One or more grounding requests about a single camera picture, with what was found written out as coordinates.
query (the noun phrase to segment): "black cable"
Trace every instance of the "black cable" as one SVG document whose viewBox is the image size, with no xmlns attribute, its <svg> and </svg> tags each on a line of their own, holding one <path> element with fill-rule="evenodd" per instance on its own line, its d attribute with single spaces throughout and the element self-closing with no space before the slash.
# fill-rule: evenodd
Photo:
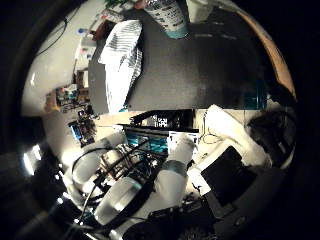
<svg viewBox="0 0 320 240">
<path fill-rule="evenodd" d="M 149 142 L 149 139 L 143 141 L 143 142 L 140 143 L 138 146 L 132 148 L 129 152 L 127 152 L 127 153 L 124 154 L 122 157 L 120 157 L 117 161 L 115 161 L 114 163 L 112 163 L 112 164 L 109 166 L 108 170 L 104 173 L 104 175 L 106 176 L 109 172 L 111 172 L 111 171 L 113 170 L 113 168 L 114 168 L 115 166 L 117 166 L 120 162 L 122 162 L 124 159 L 126 159 L 126 157 L 127 157 L 128 155 L 130 155 L 133 151 L 139 149 L 141 146 L 143 146 L 143 145 L 146 144 L 147 142 Z"/>
<path fill-rule="evenodd" d="M 159 164 L 159 166 L 157 166 L 157 168 L 151 174 L 151 176 L 149 177 L 147 182 L 144 184 L 143 188 L 153 186 L 154 180 L 157 177 L 157 175 L 158 175 L 158 173 L 160 172 L 161 169 L 162 169 L 162 164 Z M 147 220 L 147 219 L 144 219 L 144 218 L 123 216 L 123 217 L 120 217 L 119 219 L 117 219 L 115 221 L 112 220 L 112 223 L 108 223 L 108 224 L 106 224 L 106 225 L 104 225 L 104 226 L 102 226 L 102 227 L 100 227 L 98 229 L 95 229 L 94 233 L 109 233 L 112 229 L 115 228 L 115 225 L 121 224 L 123 222 L 123 220 L 125 220 L 125 219 L 139 219 L 139 220 L 142 220 L 142 221 L 146 221 Z"/>
<path fill-rule="evenodd" d="M 92 194 L 93 194 L 93 192 L 94 192 L 94 190 L 96 189 L 96 187 L 97 187 L 97 184 L 95 184 L 93 187 L 92 187 L 92 190 L 91 190 L 91 192 L 89 193 L 89 195 L 87 196 L 87 198 L 86 198 L 86 200 L 85 200 L 85 202 L 84 202 L 84 204 L 83 204 L 83 209 L 82 209 L 82 211 L 81 211 L 81 214 L 80 214 L 80 217 L 78 218 L 79 219 L 79 226 L 80 226 L 80 224 L 81 224 L 81 222 L 82 222 L 82 220 L 83 220 L 83 215 L 84 215 L 84 213 L 85 213 L 85 211 L 86 211 L 86 208 L 87 208 L 87 205 L 88 205 L 88 202 L 89 202 L 89 199 L 90 199 L 90 197 L 92 196 Z M 68 237 L 68 238 L 66 238 L 65 237 L 65 239 L 72 239 L 72 237 L 74 236 L 74 234 L 76 234 L 76 232 L 78 231 L 78 228 L 75 228 L 74 227 L 74 225 L 72 225 L 71 227 L 73 227 L 72 229 L 74 230 L 71 234 L 70 234 L 70 237 Z"/>
<path fill-rule="evenodd" d="M 202 186 L 196 187 L 193 183 L 192 183 L 192 186 L 193 186 L 193 188 L 194 188 L 195 190 L 197 190 L 198 193 L 200 194 L 200 188 L 201 188 Z"/>
<path fill-rule="evenodd" d="M 211 133 L 209 127 L 207 128 L 207 129 L 208 129 L 208 133 L 206 134 L 206 116 L 207 116 L 207 113 L 208 113 L 208 110 L 206 110 L 205 113 L 204 113 L 204 115 L 203 115 L 203 120 L 202 120 L 202 121 L 203 121 L 203 125 L 202 125 L 202 132 L 203 132 L 203 133 L 202 133 L 202 135 L 199 137 L 199 141 L 202 140 L 205 144 L 215 144 L 215 143 L 221 141 L 221 139 L 219 138 L 219 136 Z M 209 136 L 211 136 L 211 137 L 216 137 L 216 138 L 218 138 L 218 140 L 215 141 L 215 142 L 207 142 L 207 141 L 205 141 L 206 137 L 209 137 Z"/>
<path fill-rule="evenodd" d="M 64 32 L 66 31 L 67 25 L 68 25 L 68 22 L 67 22 L 66 19 L 64 19 L 63 21 L 64 21 L 64 28 L 63 28 L 61 34 L 59 35 L 59 37 L 58 37 L 56 40 L 54 40 L 48 47 L 46 47 L 44 50 L 42 50 L 41 52 L 39 52 L 39 53 L 36 55 L 36 57 L 38 57 L 38 56 L 41 55 L 42 53 L 44 53 L 44 52 L 46 52 L 47 50 L 49 50 L 49 48 L 51 48 L 56 42 L 59 41 L 59 39 L 62 37 L 62 35 L 63 35 Z"/>
<path fill-rule="evenodd" d="M 73 179 L 73 170 L 74 170 L 74 167 L 75 165 L 79 162 L 79 160 L 84 157 L 85 155 L 89 154 L 89 153 L 92 153 L 92 152 L 96 152 L 96 151 L 99 151 L 99 150 L 112 150 L 112 148 L 110 147 L 104 147 L 104 148 L 94 148 L 94 149 L 90 149 L 89 151 L 85 152 L 84 154 L 82 154 L 80 157 L 78 157 L 72 164 L 72 168 L 71 168 L 71 178 Z"/>
<path fill-rule="evenodd" d="M 79 11 L 79 9 L 80 9 L 80 6 L 74 11 L 73 15 L 72 15 L 69 19 L 65 18 L 64 20 L 66 20 L 67 23 L 69 23 L 69 22 L 73 19 L 73 17 L 77 14 L 77 12 Z M 63 26 L 60 26 L 57 30 L 51 32 L 51 33 L 48 35 L 48 37 L 53 36 L 54 34 L 56 34 L 57 32 L 59 32 L 63 27 L 64 27 L 64 25 L 63 25 Z"/>
<path fill-rule="evenodd" d="M 121 173 L 118 176 L 118 178 L 120 178 L 122 176 L 124 176 L 124 177 L 127 176 L 130 173 L 130 171 L 132 171 L 137 165 L 139 165 L 141 163 L 143 163 L 143 161 L 139 161 L 139 162 L 134 163 L 131 167 L 129 167 L 127 170 L 125 170 L 123 173 Z"/>
<path fill-rule="evenodd" d="M 110 127 L 110 128 L 114 128 L 114 126 L 99 126 L 99 125 L 96 125 L 96 127 Z"/>
</svg>

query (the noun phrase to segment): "cluttered workbench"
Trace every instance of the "cluttered workbench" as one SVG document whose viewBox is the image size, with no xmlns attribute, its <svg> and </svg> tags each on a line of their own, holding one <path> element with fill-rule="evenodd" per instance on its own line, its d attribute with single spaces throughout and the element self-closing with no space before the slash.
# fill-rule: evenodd
<svg viewBox="0 0 320 240">
<path fill-rule="evenodd" d="M 186 6 L 181 8 L 187 17 Z M 189 24 L 189 34 L 171 39 L 143 10 L 139 19 L 142 72 L 127 95 L 129 111 L 208 108 L 259 109 L 266 101 L 265 82 L 274 78 L 268 56 L 247 23 L 237 14 L 214 9 L 205 23 Z M 96 113 L 108 113 L 106 73 L 98 58 L 99 41 L 89 63 L 89 94 Z"/>
</svg>

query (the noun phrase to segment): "black mat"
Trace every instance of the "black mat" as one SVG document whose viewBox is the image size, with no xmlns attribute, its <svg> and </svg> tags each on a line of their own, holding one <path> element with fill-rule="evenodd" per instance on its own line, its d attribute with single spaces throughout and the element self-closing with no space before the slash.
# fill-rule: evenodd
<svg viewBox="0 0 320 240">
<path fill-rule="evenodd" d="M 179 40 L 168 38 L 142 10 L 128 12 L 127 19 L 143 25 L 143 69 L 127 98 L 130 111 L 212 104 L 243 109 L 244 94 L 254 93 L 256 82 L 272 75 L 261 43 L 235 13 L 214 10 L 205 24 L 189 25 L 189 35 Z M 95 57 L 102 48 L 100 43 Z M 89 65 L 89 79 L 94 109 L 106 112 L 104 66 L 96 59 Z"/>
</svg>

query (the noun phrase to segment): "white towel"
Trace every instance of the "white towel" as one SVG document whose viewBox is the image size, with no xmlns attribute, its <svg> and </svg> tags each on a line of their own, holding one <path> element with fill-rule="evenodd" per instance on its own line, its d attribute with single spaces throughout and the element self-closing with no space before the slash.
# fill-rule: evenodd
<svg viewBox="0 0 320 240">
<path fill-rule="evenodd" d="M 142 52 L 137 42 L 141 30 L 139 20 L 115 25 L 98 60 L 105 64 L 106 96 L 111 114 L 123 108 L 130 87 L 140 75 Z"/>
</svg>

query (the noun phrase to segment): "wall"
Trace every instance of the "wall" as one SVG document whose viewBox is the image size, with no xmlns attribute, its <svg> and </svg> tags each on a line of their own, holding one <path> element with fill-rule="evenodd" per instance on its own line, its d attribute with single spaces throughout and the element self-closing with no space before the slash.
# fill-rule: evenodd
<svg viewBox="0 0 320 240">
<path fill-rule="evenodd" d="M 22 115 L 44 115 L 45 95 L 57 87 L 71 83 L 75 53 L 80 41 L 77 30 L 80 27 L 89 27 L 94 21 L 95 15 L 103 9 L 104 2 L 102 0 L 90 0 L 82 4 L 79 11 L 68 23 L 62 37 L 49 50 L 35 58 L 26 79 L 22 98 Z M 70 19 L 73 13 L 70 13 L 67 18 Z M 49 35 L 39 51 L 57 39 L 62 29 L 52 36 Z"/>
</svg>

